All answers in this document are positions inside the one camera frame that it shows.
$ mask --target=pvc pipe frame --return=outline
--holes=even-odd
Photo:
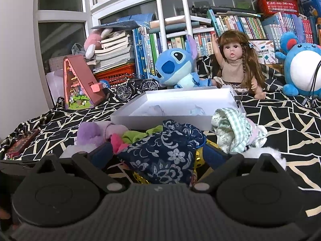
[[[187,0],[182,0],[182,2],[183,2],[184,14],[185,14],[185,22],[186,22],[187,33],[189,35],[193,36],[191,16],[189,14],[188,3],[187,3]],[[161,31],[160,32],[161,43],[162,43],[163,51],[166,51],[168,49],[168,45],[167,45],[167,39],[166,39],[166,31],[165,31],[165,22],[164,22],[162,0],[156,0],[156,4],[157,4],[157,11],[158,11],[159,28],[160,28],[160,31]]]

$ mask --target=purple plush ball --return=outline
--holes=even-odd
[[[77,132],[77,145],[95,144],[97,147],[104,143],[101,130],[95,122],[82,122]]]

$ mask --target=bicycle wheel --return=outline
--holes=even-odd
[[[116,89],[116,98],[120,101],[128,100],[133,95],[133,90],[126,84],[120,85]]]
[[[141,85],[142,92],[157,91],[158,83],[155,80],[143,81]]]

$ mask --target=pink triangular toy house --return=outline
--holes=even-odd
[[[66,109],[95,107],[105,99],[102,83],[98,83],[82,55],[64,58],[64,94]]]

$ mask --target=doll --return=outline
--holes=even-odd
[[[255,49],[248,36],[235,30],[224,32],[219,39],[212,34],[212,46],[221,68],[221,77],[214,77],[213,86],[231,85],[240,92],[254,92],[254,98],[264,100],[264,76]]]

